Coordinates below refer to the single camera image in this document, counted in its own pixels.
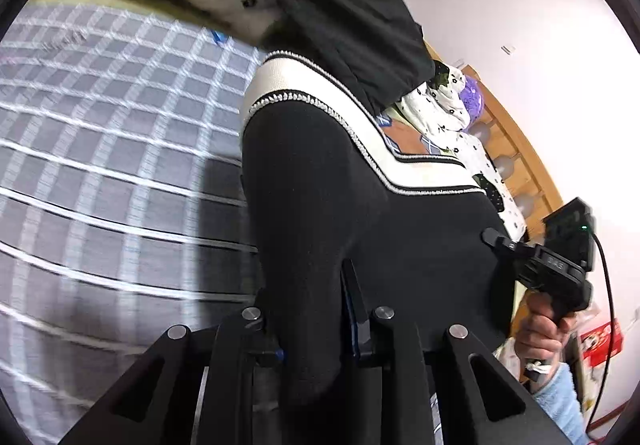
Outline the light blue sleeve forearm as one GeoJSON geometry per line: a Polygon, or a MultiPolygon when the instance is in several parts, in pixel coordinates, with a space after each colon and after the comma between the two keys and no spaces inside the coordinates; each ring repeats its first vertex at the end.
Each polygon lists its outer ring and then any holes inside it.
{"type": "Polygon", "coordinates": [[[533,398],[574,445],[589,443],[570,367],[560,363],[553,377],[533,393],[533,398]]]}

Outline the person's right hand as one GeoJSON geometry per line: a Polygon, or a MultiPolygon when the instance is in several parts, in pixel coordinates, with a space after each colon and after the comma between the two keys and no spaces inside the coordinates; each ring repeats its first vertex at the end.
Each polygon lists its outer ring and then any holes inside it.
{"type": "Polygon", "coordinates": [[[521,361],[542,361],[551,369],[550,379],[560,364],[560,357],[570,334],[577,325],[577,314],[570,312],[559,318],[546,293],[534,292],[526,299],[529,314],[523,319],[515,336],[514,350],[521,361]]]}

